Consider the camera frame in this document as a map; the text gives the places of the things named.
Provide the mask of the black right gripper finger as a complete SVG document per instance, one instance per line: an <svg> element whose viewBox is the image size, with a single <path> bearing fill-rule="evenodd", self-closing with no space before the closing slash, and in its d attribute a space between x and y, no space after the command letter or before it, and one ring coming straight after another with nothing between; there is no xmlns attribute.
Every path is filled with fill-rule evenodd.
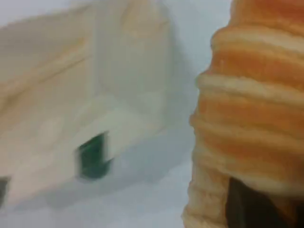
<svg viewBox="0 0 304 228"><path fill-rule="evenodd" d="M229 180L226 218L229 228L287 228L287 220L263 194Z"/></svg>

